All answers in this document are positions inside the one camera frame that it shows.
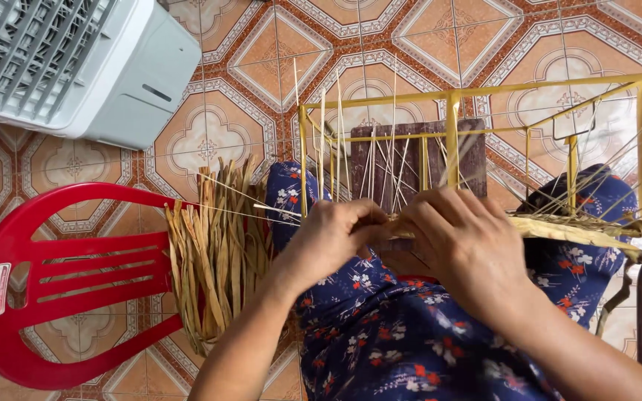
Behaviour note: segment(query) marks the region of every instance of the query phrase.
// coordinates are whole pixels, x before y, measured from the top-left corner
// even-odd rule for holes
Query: gray grille
[[[116,0],[0,0],[0,111],[51,121]]]

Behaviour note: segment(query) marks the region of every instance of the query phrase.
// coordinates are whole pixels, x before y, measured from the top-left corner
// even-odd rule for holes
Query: floral dress
[[[577,205],[607,221],[636,209],[636,198],[601,165],[579,174],[597,183],[577,195]],[[296,162],[275,163],[266,203],[300,213]],[[309,206],[318,185],[308,171]],[[528,208],[547,205],[540,193],[560,196],[566,178],[532,194]],[[329,195],[324,191],[325,199]],[[297,227],[293,216],[268,211],[275,248],[282,250]],[[611,248],[526,239],[532,281],[578,324],[589,319],[623,255]],[[561,400],[541,370],[484,324],[469,316],[441,285],[399,281],[378,256],[353,257],[299,296],[295,304],[304,333],[301,370],[310,400]]]

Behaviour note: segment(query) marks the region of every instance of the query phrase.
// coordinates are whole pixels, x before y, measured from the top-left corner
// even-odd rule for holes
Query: floor
[[[199,166],[215,169],[219,157],[241,161],[256,155],[256,177],[273,160],[298,158],[298,141],[292,141],[298,135],[294,62],[301,102],[317,100],[321,91],[330,100],[339,91],[344,99],[390,95],[394,71],[398,94],[642,72],[640,0],[181,0],[171,1],[170,14],[201,42],[203,56],[183,103],[155,143],[130,151],[0,125],[0,221],[22,202],[69,183],[103,181],[192,199],[194,172]],[[488,126],[517,126],[605,90],[554,87],[470,98],[461,113],[492,114]],[[595,112],[584,108],[561,118],[554,130],[546,125],[532,132],[531,180],[543,183],[561,172],[566,147],[548,139],[552,132],[584,129],[593,114],[596,133],[584,142],[582,163],[608,160],[635,135],[632,94],[614,96]],[[327,115],[331,124],[337,120],[334,113]],[[348,109],[344,125],[388,124],[392,115],[391,106]],[[430,102],[399,104],[396,111],[399,123],[443,118],[442,108]],[[489,194],[512,208],[516,199],[510,191],[523,193],[512,177],[523,170],[523,136],[491,134],[487,143],[487,158],[496,167]],[[616,173],[635,180],[635,162],[631,155],[620,160]],[[164,229],[155,209],[92,200],[62,209],[34,238]],[[637,269],[630,274],[635,278]],[[26,277],[27,267],[17,266],[9,282],[10,302],[22,299]],[[604,298],[618,290],[620,281],[620,275],[611,281]],[[49,360],[85,360],[174,313],[173,304],[169,294],[160,294],[28,327],[22,338]],[[635,287],[603,337],[636,357]],[[264,400],[305,397],[298,340],[289,324]],[[72,389],[31,390],[0,377],[0,401],[182,401],[202,362],[184,334],[175,333]]]

